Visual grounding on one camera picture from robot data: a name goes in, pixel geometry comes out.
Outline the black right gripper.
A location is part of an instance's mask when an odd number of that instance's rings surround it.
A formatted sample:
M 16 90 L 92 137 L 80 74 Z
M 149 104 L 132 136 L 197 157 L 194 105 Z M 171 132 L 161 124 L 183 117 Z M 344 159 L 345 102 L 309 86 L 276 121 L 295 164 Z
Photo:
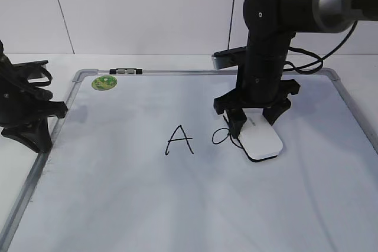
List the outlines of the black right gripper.
M 288 95 L 296 95 L 300 85 L 294 79 L 282 80 L 283 61 L 246 54 L 237 66 L 236 87 L 214 99 L 217 114 L 226 111 L 231 136 L 237 139 L 247 117 L 243 109 L 264 109 L 262 114 L 272 126 L 291 107 Z

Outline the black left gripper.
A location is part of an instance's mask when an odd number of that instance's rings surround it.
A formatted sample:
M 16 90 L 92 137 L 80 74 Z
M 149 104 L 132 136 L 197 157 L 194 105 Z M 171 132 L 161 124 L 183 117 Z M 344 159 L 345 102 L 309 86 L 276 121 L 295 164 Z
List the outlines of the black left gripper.
M 47 117 L 62 119 L 68 108 L 65 102 L 52 101 L 49 86 L 52 75 L 27 80 L 11 63 L 1 63 L 1 135 L 15 140 L 35 153 L 49 152 L 53 146 Z

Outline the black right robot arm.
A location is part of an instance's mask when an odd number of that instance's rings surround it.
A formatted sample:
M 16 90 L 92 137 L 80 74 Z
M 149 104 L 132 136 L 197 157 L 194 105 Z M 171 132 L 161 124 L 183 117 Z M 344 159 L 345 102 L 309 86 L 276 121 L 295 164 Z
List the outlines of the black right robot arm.
M 244 0 L 243 18 L 246 45 L 212 56 L 216 69 L 237 67 L 235 88 L 214 100 L 234 138 L 247 121 L 245 109 L 262 109 L 273 124 L 290 108 L 288 97 L 300 86 L 282 74 L 294 69 L 286 56 L 297 33 L 351 34 L 358 22 L 377 20 L 377 0 Z

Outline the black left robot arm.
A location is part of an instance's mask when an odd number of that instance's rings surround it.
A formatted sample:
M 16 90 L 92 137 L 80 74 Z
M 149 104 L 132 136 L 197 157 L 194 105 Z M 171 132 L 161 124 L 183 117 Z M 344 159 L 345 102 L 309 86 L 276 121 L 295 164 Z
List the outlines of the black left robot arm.
M 1 45 L 1 135 L 36 153 L 48 152 L 53 143 L 48 118 L 65 118 L 65 102 L 52 100 L 45 88 L 52 82 L 47 60 L 12 64 Z

